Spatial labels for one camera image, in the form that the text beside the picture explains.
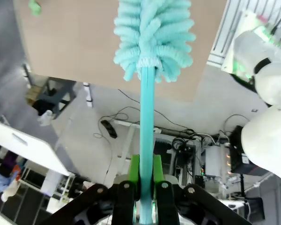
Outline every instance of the floor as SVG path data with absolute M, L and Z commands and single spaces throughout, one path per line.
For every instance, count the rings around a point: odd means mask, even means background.
M 92 85 L 93 108 L 86 106 L 86 93 L 82 90 L 77 99 L 53 121 L 53 126 L 40 127 L 36 121 L 36 112 L 26 105 L 24 100 L 27 88 L 22 77 L 21 65 L 25 61 L 12 1 L 0 0 L 0 114 L 3 113 L 7 117 L 11 126 L 39 137 L 52 146 L 60 137 L 62 146 L 57 149 L 57 154 L 68 170 L 79 172 L 92 181 L 111 185 L 117 170 L 117 155 L 121 154 L 128 130 L 116 125 L 118 138 L 108 138 L 111 143 L 109 145 L 104 138 L 99 139 L 94 135 L 98 133 L 98 120 L 102 116 L 116 114 L 127 106 L 139 108 L 138 103 L 128 99 L 118 90 Z M 133 99 L 139 99 L 135 93 L 126 94 Z M 207 66 L 196 97 L 191 103 L 158 97 L 155 99 L 155 109 L 174 123 L 197 132 L 216 134 L 230 115 L 238 113 L 250 119 L 263 112 L 266 105 L 256 94 L 239 86 L 228 74 Z M 123 112 L 129 116 L 129 121 L 139 120 L 137 110 L 128 108 Z M 121 114 L 119 118 L 125 119 L 125 115 Z M 242 118 L 234 117 L 227 124 L 226 130 L 245 122 Z M 171 129 L 183 129 L 157 113 L 155 124 Z M 102 131 L 103 135 L 107 136 L 106 131 Z M 132 153 L 138 152 L 138 141 L 136 134 Z M 111 167 L 105 179 L 111 156 Z

